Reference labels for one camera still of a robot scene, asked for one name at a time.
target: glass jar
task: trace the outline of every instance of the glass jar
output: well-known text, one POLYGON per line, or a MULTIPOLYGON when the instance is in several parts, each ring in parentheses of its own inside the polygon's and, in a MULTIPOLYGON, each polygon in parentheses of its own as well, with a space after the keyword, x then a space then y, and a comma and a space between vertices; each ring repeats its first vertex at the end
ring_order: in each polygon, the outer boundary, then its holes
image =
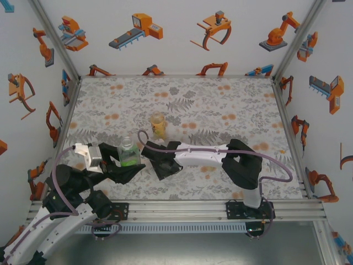
POLYGON ((140 150, 130 137, 125 137, 117 148, 122 167, 141 164, 140 150))

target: floral tablecloth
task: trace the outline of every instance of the floral tablecloth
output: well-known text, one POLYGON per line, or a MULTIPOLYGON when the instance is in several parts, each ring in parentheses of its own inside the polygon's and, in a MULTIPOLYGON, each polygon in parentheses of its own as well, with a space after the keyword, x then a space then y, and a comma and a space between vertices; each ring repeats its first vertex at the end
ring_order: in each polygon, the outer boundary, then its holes
MULTIPOLYGON (((65 148, 77 142, 118 146, 137 131, 152 136, 149 117, 159 110, 167 121, 168 141, 220 145, 240 139, 253 150, 275 157, 294 175, 291 183, 264 182, 269 199, 302 198, 293 160, 276 105, 271 81, 251 78, 109 77, 84 78, 73 112, 65 148)), ((83 169, 74 152, 61 160, 83 169)), ((240 199, 243 194, 222 169, 186 167, 159 181, 149 160, 128 184, 107 179, 95 186, 110 199, 214 200, 240 199)), ((261 176, 288 178, 282 168, 263 160, 261 176)))

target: bottle cap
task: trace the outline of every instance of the bottle cap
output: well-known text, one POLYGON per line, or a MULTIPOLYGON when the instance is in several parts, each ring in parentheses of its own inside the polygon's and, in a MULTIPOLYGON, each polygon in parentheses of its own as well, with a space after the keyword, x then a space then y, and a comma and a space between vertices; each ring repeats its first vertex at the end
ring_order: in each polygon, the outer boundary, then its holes
POLYGON ((133 146, 133 140, 127 136, 121 141, 121 146, 124 149, 130 149, 133 146))
POLYGON ((159 111, 157 111, 157 110, 152 113, 152 116, 155 117, 155 118, 158 118, 160 115, 161 115, 161 113, 159 111))

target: white cable tray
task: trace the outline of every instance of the white cable tray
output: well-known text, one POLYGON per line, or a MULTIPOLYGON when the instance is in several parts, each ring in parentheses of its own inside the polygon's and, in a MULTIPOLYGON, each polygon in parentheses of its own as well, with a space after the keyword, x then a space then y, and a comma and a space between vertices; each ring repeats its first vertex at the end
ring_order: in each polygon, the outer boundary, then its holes
MULTIPOLYGON (((197 234, 197 233, 246 233, 244 222, 227 222, 220 224, 218 222, 193 222, 193 223, 121 223, 122 230, 120 234, 197 234)), ((90 234, 91 226, 85 225, 76 234, 90 234)), ((96 231, 95 234, 107 234, 115 232, 118 226, 113 225, 96 231)))

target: white wall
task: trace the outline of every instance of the white wall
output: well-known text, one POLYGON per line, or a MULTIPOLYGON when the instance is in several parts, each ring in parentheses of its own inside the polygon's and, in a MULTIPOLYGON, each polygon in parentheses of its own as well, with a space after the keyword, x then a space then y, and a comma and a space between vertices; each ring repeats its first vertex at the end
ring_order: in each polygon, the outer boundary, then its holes
MULTIPOLYGON (((0 246, 3 246, 18 230, 27 217, 30 206, 30 188, 27 170, 54 154, 49 129, 46 126, 46 112, 51 100, 61 114, 63 121, 68 106, 63 106, 61 75, 64 65, 55 51, 54 65, 45 68, 44 58, 39 51, 39 42, 33 37, 33 27, 42 30, 27 1, 12 1, 14 13, 5 13, 0 6, 0 140, 8 150, 0 156, 0 246), (8 95, 7 75, 21 73, 29 79, 36 95, 28 99, 28 105, 36 108, 24 120, 27 111, 20 101, 9 103, 14 96, 8 95)), ((49 48, 53 44, 43 37, 49 48)), ((30 94, 25 86, 26 95, 30 94)), ((59 126, 54 115, 52 125, 59 126)), ((41 176, 49 176, 51 163, 41 176)))
MULTIPOLYGON (((353 155, 353 2, 332 3, 328 1, 321 15, 309 33, 318 32, 318 42, 307 62, 293 59, 285 77, 293 75, 293 100, 288 105, 290 117, 295 114, 310 123, 307 134, 307 147, 304 165, 310 170, 326 174, 333 183, 339 197, 337 203, 324 204, 325 211, 333 229, 350 245, 353 245, 352 202, 353 202, 353 163, 347 162, 340 170, 340 142, 343 143, 343 156, 353 155), (340 75, 345 83, 341 96, 341 107, 334 114, 329 113, 329 102, 321 94, 309 88, 309 77, 330 83, 340 75)), ((301 150, 299 136, 298 148, 301 150)), ((315 187, 318 196, 327 195, 326 186, 321 183, 315 187)))
MULTIPOLYGON (((61 17, 66 15, 86 31, 89 45, 80 51, 68 51, 81 75, 88 74, 91 64, 120 75, 141 75, 153 64, 166 74, 195 75, 204 65, 226 61, 229 63, 226 74, 243 75, 256 67, 279 65, 289 45, 268 52, 259 43, 267 40, 268 33, 281 25, 282 16, 289 11, 301 23, 313 1, 42 0, 41 3, 54 26, 58 27, 61 17), (202 23, 219 10, 232 21, 228 41, 220 45, 209 40, 210 51, 191 43, 190 40, 202 43, 204 38, 205 30, 196 23, 202 23), (110 47, 109 42, 133 28, 134 13, 150 15, 163 28, 164 38, 148 36, 121 51, 110 47)), ((290 44, 294 37, 294 29, 288 27, 284 40, 290 44)))

